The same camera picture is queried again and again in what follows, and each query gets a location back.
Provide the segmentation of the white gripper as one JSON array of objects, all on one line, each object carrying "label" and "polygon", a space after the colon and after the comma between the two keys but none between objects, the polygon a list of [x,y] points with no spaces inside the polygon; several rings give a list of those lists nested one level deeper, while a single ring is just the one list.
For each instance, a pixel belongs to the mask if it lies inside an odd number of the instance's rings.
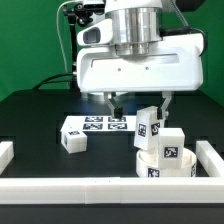
[{"label": "white gripper", "polygon": [[172,91],[196,90],[203,83],[199,33],[165,36],[151,42],[146,55],[119,56],[112,44],[112,21],[105,19],[77,35],[83,48],[77,56],[77,82],[83,92],[105,92],[111,116],[122,117],[114,92],[163,91],[157,108],[162,127],[169,116]]}]

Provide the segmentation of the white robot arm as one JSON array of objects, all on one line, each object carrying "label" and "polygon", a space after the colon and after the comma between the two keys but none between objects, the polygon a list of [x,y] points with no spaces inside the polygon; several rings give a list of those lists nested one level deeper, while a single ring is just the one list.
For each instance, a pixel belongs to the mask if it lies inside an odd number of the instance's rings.
[{"label": "white robot arm", "polygon": [[106,0],[102,6],[106,18],[77,35],[83,47],[78,87],[103,93],[116,118],[123,115],[114,100],[118,92],[160,91],[164,103],[157,117],[165,119],[174,91],[196,90],[203,83],[206,35],[188,24],[161,28],[164,12],[181,13],[174,0]]}]

